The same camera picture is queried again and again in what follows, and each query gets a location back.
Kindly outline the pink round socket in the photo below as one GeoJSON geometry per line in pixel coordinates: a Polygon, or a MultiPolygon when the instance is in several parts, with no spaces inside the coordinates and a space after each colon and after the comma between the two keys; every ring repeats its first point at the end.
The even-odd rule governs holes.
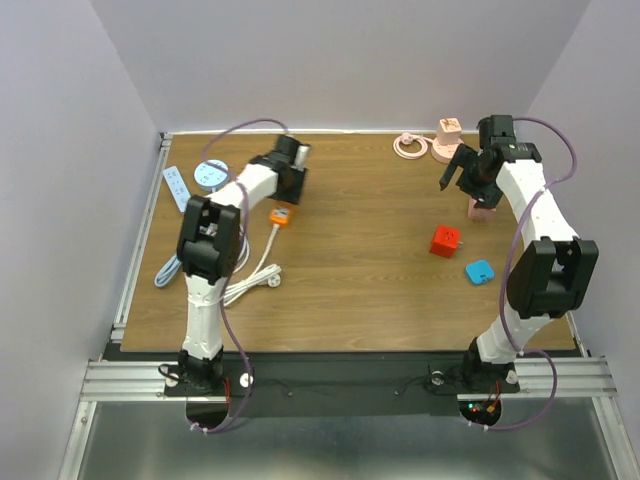
{"type": "Polygon", "coordinates": [[[448,164],[452,159],[460,145],[463,145],[462,140],[457,140],[454,143],[442,144],[437,138],[431,143],[431,155],[439,163],[448,164]]]}

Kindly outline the pink cube adapter with drawing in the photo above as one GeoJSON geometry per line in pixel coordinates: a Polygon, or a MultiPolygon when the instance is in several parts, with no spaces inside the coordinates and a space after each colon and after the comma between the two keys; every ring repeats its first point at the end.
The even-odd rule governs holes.
{"type": "Polygon", "coordinates": [[[462,128],[455,117],[441,118],[436,128],[437,142],[442,146],[458,144],[462,128]]]}

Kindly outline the orange power strip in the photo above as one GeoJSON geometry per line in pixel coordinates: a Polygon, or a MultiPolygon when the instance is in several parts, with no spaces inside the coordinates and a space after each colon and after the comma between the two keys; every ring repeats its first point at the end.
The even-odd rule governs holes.
{"type": "Polygon", "coordinates": [[[269,214],[269,219],[274,226],[285,228],[291,223],[296,206],[288,202],[276,202],[269,214]]]}

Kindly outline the red cube adapter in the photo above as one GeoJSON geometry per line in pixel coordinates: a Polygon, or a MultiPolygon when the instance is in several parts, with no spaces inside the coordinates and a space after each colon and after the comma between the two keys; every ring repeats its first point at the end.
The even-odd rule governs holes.
{"type": "Polygon", "coordinates": [[[438,224],[431,238],[429,252],[450,259],[463,247],[464,242],[459,229],[438,224]]]}

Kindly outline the blue cube adapter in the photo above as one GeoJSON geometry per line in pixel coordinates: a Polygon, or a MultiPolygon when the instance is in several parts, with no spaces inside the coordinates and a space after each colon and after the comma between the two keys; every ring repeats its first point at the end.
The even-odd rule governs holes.
{"type": "Polygon", "coordinates": [[[495,278],[495,272],[486,260],[471,262],[465,266],[464,271],[472,285],[483,285],[495,278]]]}

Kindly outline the grey round socket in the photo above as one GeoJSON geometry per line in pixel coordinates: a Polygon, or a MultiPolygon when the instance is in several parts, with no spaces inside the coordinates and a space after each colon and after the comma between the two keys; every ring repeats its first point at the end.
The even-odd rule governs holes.
{"type": "Polygon", "coordinates": [[[194,180],[201,190],[207,193],[217,192],[229,183],[230,170],[224,161],[208,159],[195,168],[194,180]]]}

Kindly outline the light blue power strip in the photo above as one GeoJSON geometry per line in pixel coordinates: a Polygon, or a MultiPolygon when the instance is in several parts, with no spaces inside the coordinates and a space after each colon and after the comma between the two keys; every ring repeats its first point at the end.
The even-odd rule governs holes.
{"type": "Polygon", "coordinates": [[[163,170],[163,178],[180,213],[184,213],[191,193],[176,166],[163,170]]]}

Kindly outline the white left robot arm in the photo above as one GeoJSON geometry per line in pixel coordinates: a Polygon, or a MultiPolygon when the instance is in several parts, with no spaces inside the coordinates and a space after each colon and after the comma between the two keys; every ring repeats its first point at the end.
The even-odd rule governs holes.
{"type": "Polygon", "coordinates": [[[187,286],[187,327],[178,365],[199,393],[213,393],[222,384],[222,298],[240,254],[241,228],[264,199],[300,202],[310,149],[280,135],[271,151],[251,159],[221,190],[187,202],[176,248],[187,286]]]}

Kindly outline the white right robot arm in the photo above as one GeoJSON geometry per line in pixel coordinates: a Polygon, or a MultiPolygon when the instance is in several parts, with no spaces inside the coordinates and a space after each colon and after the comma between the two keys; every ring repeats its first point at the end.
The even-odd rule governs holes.
{"type": "Polygon", "coordinates": [[[595,241],[582,239],[564,218],[551,192],[555,181],[546,179],[536,145],[517,139],[515,121],[481,119],[478,148],[459,146],[439,180],[442,188],[454,182],[476,209],[507,200],[517,222],[498,316],[472,340],[460,366],[461,381],[472,390],[513,381],[513,363],[531,338],[581,306],[599,257],[595,241]]]}

